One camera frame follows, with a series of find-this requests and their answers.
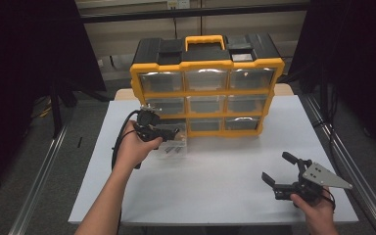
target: forearm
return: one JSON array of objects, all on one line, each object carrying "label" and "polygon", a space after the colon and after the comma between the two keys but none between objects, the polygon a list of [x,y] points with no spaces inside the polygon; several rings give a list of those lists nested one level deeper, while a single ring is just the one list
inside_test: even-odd
[{"label": "forearm", "polygon": [[116,234],[124,189],[132,169],[117,164],[75,234]]}]

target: metal rail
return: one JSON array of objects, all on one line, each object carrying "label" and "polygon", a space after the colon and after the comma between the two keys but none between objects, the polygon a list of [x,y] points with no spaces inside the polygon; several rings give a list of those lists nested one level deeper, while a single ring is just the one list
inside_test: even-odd
[{"label": "metal rail", "polygon": [[[307,103],[309,104],[313,114],[318,118],[322,119],[322,116],[319,112],[319,105],[313,97],[306,97]],[[332,143],[333,148],[337,153],[340,161],[344,165],[345,169],[347,170],[350,178],[353,181],[354,186],[359,191],[362,199],[364,200],[365,204],[370,209],[371,213],[373,214],[376,220],[376,194],[365,180],[364,176],[362,175],[361,171],[359,170],[356,163],[353,161],[353,157],[348,152],[347,148],[344,146],[344,143],[341,141],[340,137],[335,131],[332,131],[332,126],[330,124],[322,125],[322,129],[325,135],[330,138],[331,133],[333,135]]]},{"label": "metal rail", "polygon": [[57,154],[63,143],[68,126],[72,119],[72,112],[72,109],[68,109],[66,114],[66,122],[61,129],[60,134],[51,142],[50,148],[47,152],[47,155],[45,156],[44,162],[42,163],[41,169],[39,169],[38,174],[36,175],[35,181],[33,182],[25,201],[23,202],[23,206],[17,215],[17,219],[12,225],[9,235],[25,234],[29,221],[38,203],[41,191],[44,188],[48,175],[51,171],[51,167],[54,163],[54,160],[57,158]]},{"label": "metal rail", "polygon": [[193,9],[179,9],[179,10],[172,10],[172,11],[164,10],[164,11],[122,13],[122,14],[82,15],[80,20],[84,24],[93,24],[93,23],[126,22],[126,21],[155,20],[155,19],[239,15],[239,14],[253,14],[253,13],[294,12],[294,11],[306,11],[309,8],[309,6],[321,7],[321,6],[326,6],[326,5],[330,6],[331,4],[337,4],[337,2],[332,1],[332,2],[319,3],[319,4],[303,2],[303,3],[288,3],[288,4],[255,5],[255,6],[247,6],[247,7],[193,8]]}]

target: human arm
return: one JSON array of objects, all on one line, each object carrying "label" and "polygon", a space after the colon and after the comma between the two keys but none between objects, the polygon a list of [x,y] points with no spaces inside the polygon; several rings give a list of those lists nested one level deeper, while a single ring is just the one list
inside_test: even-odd
[{"label": "human arm", "polygon": [[[134,121],[126,124],[124,134],[133,131]],[[135,132],[127,134],[121,141],[117,160],[111,175],[93,203],[75,234],[116,234],[118,219],[127,180],[135,166],[146,159],[149,152],[159,147],[162,138],[144,142]]]},{"label": "human arm", "polygon": [[[330,198],[325,188],[322,190],[323,196]],[[310,235],[337,235],[338,231],[334,224],[334,210],[330,202],[321,199],[316,206],[311,206],[305,202],[297,194],[291,195],[291,200],[304,213],[306,218],[306,226]]]}]

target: wall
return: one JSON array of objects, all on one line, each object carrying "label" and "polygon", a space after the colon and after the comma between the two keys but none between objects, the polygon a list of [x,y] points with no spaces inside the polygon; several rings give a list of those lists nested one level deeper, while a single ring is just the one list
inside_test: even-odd
[{"label": "wall", "polygon": [[[191,8],[218,8],[303,2],[302,0],[191,0]],[[166,1],[95,1],[76,0],[81,15],[131,13],[166,10]],[[253,32],[270,33],[282,57],[292,57],[295,53],[306,11],[285,13],[264,13],[232,16],[176,19],[177,37],[203,34],[242,35]],[[130,67],[131,59],[141,38],[174,38],[173,19],[144,20],[133,22],[88,23],[87,34],[98,59],[117,55],[116,62],[123,70]]]}]

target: finger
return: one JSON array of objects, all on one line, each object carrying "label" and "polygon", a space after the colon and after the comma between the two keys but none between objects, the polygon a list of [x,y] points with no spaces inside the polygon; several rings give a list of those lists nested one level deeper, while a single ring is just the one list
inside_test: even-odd
[{"label": "finger", "polygon": [[298,206],[304,213],[310,213],[312,210],[312,207],[305,202],[299,195],[297,194],[292,194],[291,195],[291,200],[296,206]]}]

